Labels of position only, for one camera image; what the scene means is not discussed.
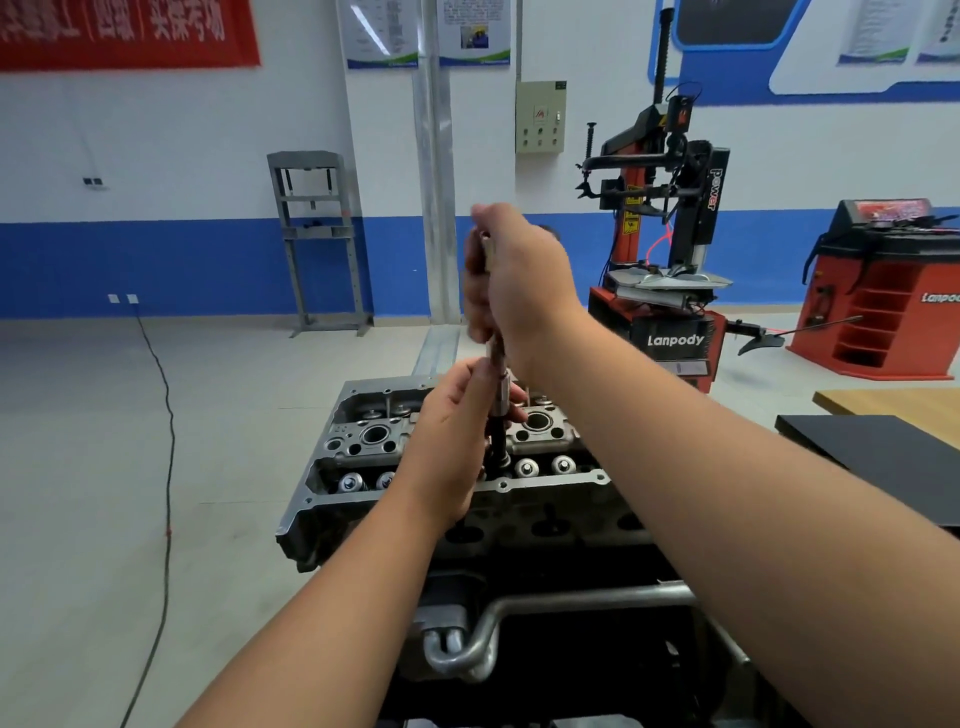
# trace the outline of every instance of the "wooden table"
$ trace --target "wooden table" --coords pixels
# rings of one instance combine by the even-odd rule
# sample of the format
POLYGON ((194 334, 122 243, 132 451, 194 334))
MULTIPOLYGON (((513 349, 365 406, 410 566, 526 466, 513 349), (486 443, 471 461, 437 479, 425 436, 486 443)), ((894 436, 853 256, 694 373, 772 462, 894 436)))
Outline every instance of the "wooden table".
POLYGON ((833 389, 813 401, 833 415, 895 415, 960 449, 960 387, 833 389))

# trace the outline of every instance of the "red banner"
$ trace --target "red banner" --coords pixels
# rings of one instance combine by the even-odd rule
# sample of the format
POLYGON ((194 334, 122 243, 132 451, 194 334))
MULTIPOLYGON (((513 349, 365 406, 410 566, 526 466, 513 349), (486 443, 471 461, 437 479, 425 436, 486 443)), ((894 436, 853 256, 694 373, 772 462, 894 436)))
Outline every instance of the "red banner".
POLYGON ((0 0, 0 72, 259 64, 249 0, 0 0))

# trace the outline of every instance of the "electrical control box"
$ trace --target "electrical control box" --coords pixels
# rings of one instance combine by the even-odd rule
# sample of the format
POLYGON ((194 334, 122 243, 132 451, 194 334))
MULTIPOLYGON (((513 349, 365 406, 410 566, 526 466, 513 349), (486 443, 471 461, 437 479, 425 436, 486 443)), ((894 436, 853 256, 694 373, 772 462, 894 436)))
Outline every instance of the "electrical control box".
POLYGON ((564 150, 566 81, 516 85, 516 153, 557 155, 564 150))

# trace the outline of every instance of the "wall sign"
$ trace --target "wall sign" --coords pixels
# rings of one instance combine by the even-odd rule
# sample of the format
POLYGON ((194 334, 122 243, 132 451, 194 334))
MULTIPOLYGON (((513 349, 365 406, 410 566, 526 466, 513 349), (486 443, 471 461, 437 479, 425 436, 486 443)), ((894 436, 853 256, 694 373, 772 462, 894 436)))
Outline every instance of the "wall sign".
POLYGON ((0 71, 259 64, 249 0, 0 0, 0 71))
POLYGON ((673 5, 674 83, 700 106, 960 101, 960 0, 673 5))
POLYGON ((510 65, 510 0, 437 0, 440 65, 510 65))
POLYGON ((340 0, 347 68, 415 68, 417 0, 340 0))

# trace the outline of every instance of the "tiled floor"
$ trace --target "tiled floor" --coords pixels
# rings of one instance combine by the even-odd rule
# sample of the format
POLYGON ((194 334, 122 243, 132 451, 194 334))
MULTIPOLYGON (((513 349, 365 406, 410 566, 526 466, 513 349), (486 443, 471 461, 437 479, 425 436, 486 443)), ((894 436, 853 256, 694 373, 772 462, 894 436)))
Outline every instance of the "tiled floor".
MULTIPOLYGON (((750 318, 790 328, 795 314, 750 318)), ((178 445, 172 607, 136 728, 173 724, 303 583, 273 534, 329 407, 346 379, 410 374, 427 332, 290 339, 285 326, 147 321, 178 445)), ((713 395, 766 426, 818 412, 816 389, 887 386, 737 348, 728 342, 713 395)), ((481 352, 462 337, 461 355, 481 352)), ((0 325, 5 728, 119 723, 159 614, 168 448, 161 383, 134 321, 0 325)))

